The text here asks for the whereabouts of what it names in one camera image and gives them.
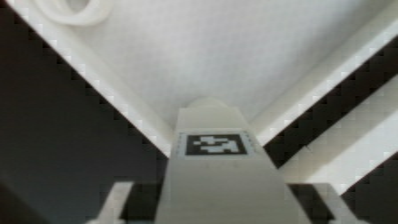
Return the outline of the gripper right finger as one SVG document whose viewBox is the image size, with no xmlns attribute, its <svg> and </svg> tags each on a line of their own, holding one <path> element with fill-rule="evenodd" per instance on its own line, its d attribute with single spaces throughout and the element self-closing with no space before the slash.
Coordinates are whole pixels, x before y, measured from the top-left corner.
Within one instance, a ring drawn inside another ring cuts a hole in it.
<svg viewBox="0 0 398 224">
<path fill-rule="evenodd" d="M 311 224 L 362 224 L 328 183 L 289 183 Z"/>
</svg>

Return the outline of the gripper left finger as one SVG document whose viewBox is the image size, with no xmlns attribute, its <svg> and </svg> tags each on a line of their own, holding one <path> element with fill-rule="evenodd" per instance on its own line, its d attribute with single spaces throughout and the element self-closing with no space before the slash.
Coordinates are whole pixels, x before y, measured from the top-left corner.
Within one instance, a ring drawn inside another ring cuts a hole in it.
<svg viewBox="0 0 398 224">
<path fill-rule="evenodd" d="M 160 183 L 115 182 L 97 216 L 85 224 L 154 224 Z"/>
</svg>

